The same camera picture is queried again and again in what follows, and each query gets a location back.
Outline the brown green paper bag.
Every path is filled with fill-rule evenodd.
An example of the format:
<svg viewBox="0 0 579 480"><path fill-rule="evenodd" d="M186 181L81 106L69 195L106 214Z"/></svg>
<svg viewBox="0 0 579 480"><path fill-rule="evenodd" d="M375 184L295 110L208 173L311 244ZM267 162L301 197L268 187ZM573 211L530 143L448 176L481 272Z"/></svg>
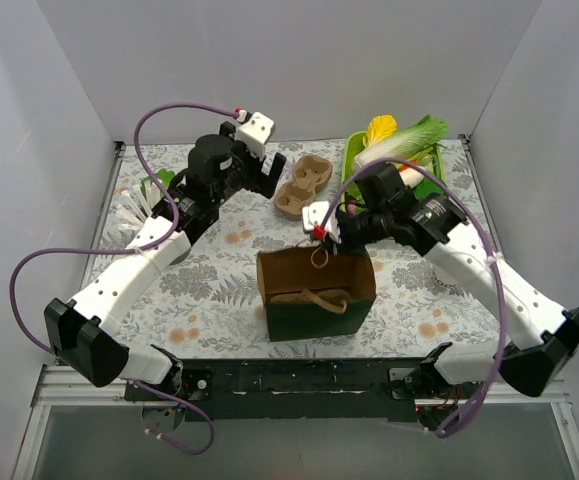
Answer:
<svg viewBox="0 0 579 480"><path fill-rule="evenodd" d="M351 255L320 247L260 252L257 283L272 342L352 335L376 300L374 268L364 248Z"/></svg>

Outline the brown pulp cup carrier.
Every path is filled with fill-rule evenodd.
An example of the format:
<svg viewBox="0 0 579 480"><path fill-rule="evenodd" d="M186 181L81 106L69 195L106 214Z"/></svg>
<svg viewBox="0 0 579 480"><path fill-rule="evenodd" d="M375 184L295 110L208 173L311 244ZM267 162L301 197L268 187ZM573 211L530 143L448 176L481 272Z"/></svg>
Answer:
<svg viewBox="0 0 579 480"><path fill-rule="evenodd" d="M353 301L353 297L344 289L328 289L311 291L303 289L299 292L284 293L273 296L270 304L307 305L313 304L334 314L343 314Z"/></svg>

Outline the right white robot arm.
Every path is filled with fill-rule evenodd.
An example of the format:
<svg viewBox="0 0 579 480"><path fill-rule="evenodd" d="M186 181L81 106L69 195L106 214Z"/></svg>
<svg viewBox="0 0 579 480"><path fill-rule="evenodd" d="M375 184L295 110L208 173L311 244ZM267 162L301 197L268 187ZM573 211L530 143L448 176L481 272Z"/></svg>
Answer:
<svg viewBox="0 0 579 480"><path fill-rule="evenodd" d="M449 191L418 199L386 161L367 164L349 180L361 192L359 212L349 213L339 199L314 202L302 210L305 231L332 254L356 253L387 238L409 246L499 323L491 344L436 347L403 377L403 386L440 398L464 383L504 381L523 395L540 396L578 350L579 307L565 309L511 268Z"/></svg>

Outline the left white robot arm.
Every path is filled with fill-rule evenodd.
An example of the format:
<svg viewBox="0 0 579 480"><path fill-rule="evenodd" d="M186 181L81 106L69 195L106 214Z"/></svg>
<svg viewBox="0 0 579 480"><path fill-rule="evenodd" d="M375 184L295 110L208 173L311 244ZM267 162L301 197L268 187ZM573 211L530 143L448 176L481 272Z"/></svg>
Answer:
<svg viewBox="0 0 579 480"><path fill-rule="evenodd" d="M44 317L50 346L64 363L103 387L113 380L138 380L162 400L182 387L182 362L156 346L128 346L116 340L122 320L143 293L219 218L219 208L245 189L274 196L286 159L266 162L266 144L275 123L260 112L242 125L229 122L216 134L198 138L188 166L174 176L130 243L133 254L114 260L90 285L68 302L52 300Z"/></svg>

